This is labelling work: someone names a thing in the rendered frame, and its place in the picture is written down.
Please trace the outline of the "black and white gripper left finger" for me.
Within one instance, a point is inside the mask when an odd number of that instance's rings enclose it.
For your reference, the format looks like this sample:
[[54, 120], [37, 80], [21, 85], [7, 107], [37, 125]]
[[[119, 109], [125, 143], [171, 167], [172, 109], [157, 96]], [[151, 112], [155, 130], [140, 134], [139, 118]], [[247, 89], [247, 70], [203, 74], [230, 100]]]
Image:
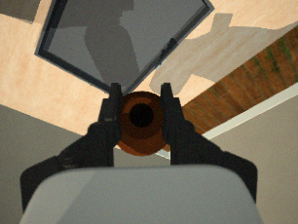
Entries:
[[108, 98], [101, 102], [97, 122], [88, 126], [87, 133], [63, 149], [58, 156], [27, 168], [21, 174], [19, 181], [23, 214], [40, 183], [49, 176], [74, 168], [114, 167], [113, 148], [122, 138], [120, 111], [123, 105], [121, 85], [111, 83]]

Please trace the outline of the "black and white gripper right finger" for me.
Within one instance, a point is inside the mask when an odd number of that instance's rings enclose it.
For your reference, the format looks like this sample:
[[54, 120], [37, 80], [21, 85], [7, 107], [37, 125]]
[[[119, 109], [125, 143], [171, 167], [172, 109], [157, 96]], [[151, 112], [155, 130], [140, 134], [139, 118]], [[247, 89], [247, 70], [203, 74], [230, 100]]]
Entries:
[[[164, 113], [162, 136], [170, 146], [170, 165], [214, 165], [239, 175], [256, 204], [256, 165], [219, 146], [195, 131], [185, 120], [179, 97], [173, 97], [170, 83], [161, 84], [160, 105]], [[178, 115], [178, 116], [177, 116]]]

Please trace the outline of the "brown glass bottle with green label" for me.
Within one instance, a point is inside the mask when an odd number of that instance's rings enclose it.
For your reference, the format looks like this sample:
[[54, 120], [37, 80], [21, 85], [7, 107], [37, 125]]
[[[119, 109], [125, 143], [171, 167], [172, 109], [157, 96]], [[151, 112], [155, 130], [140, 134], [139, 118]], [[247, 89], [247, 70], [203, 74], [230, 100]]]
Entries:
[[160, 96], [136, 91], [123, 96], [120, 111], [122, 138], [117, 146], [134, 156], [150, 156], [161, 151], [167, 143], [162, 136], [164, 113]]

